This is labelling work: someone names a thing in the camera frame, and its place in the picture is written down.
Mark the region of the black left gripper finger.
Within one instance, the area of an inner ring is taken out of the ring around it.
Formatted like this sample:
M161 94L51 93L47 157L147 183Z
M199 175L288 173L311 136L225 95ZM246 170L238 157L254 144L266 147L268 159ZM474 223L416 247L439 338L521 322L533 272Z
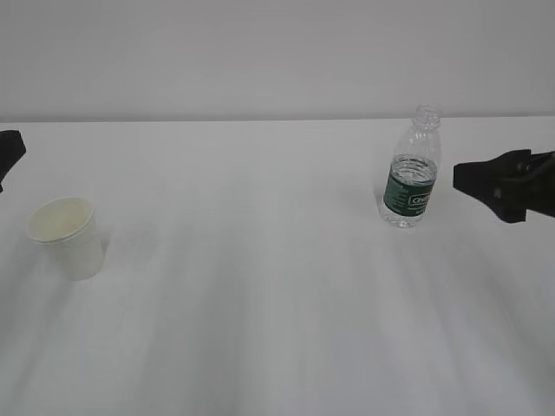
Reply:
M23 137L18 130L0 132L0 192L3 192L5 177L26 152Z

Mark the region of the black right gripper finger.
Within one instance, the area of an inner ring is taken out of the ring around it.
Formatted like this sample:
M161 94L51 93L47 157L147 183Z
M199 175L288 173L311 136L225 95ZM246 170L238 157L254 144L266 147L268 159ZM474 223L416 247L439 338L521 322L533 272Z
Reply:
M531 151L516 152L516 174L518 182L553 182L554 151L532 153Z
M531 150L514 150L488 161L455 165L454 189L479 200L501 221L508 224L524 222L529 211L552 218L554 181L518 182L514 180L517 151Z

